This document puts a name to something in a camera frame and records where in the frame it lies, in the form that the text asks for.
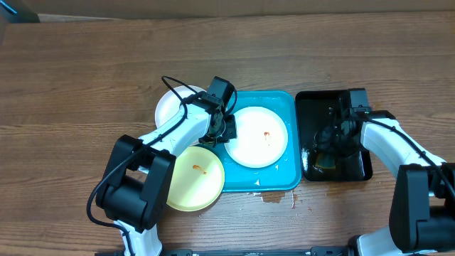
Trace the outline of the green yellow sponge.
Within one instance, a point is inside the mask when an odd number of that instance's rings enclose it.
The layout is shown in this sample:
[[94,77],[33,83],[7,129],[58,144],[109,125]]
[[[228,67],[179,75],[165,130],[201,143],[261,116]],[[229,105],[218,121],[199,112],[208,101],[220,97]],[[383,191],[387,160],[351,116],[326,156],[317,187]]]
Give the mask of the green yellow sponge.
[[319,169],[335,169],[336,158],[331,154],[318,153],[314,166]]

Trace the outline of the white plate with stain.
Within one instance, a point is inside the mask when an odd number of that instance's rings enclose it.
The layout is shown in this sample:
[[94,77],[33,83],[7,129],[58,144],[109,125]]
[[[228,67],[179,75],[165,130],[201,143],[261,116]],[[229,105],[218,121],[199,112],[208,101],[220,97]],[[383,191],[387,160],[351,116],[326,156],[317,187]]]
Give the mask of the white plate with stain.
[[278,114],[265,107],[245,107],[234,118],[237,137],[225,144],[225,150],[235,162],[258,169],[280,159],[289,139]]

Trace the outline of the yellow-green plate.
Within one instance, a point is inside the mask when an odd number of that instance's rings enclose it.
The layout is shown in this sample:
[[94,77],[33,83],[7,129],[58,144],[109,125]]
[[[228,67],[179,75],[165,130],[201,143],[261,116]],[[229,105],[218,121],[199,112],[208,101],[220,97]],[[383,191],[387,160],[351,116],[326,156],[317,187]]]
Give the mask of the yellow-green plate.
[[190,146],[176,160],[167,205],[184,212],[202,210],[217,200],[224,182],[219,158],[208,149]]

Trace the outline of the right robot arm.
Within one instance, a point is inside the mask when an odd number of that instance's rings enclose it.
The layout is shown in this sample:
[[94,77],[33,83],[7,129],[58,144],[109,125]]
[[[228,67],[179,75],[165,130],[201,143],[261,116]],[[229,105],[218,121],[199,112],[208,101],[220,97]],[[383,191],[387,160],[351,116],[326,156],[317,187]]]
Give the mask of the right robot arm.
[[428,152],[385,110],[351,107],[317,131],[316,152],[342,157],[362,149],[395,177],[389,224],[355,241],[358,255],[425,255],[454,250],[454,164]]

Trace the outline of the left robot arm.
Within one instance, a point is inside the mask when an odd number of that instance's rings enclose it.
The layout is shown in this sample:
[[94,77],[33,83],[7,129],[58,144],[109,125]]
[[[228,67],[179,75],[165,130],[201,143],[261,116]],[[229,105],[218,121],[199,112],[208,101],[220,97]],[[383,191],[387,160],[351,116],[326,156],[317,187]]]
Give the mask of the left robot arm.
[[87,200],[88,218],[120,231],[123,255],[160,255],[157,223],[177,157],[194,141],[216,145],[235,136],[233,114],[207,103],[182,104],[166,123],[139,138],[121,136]]

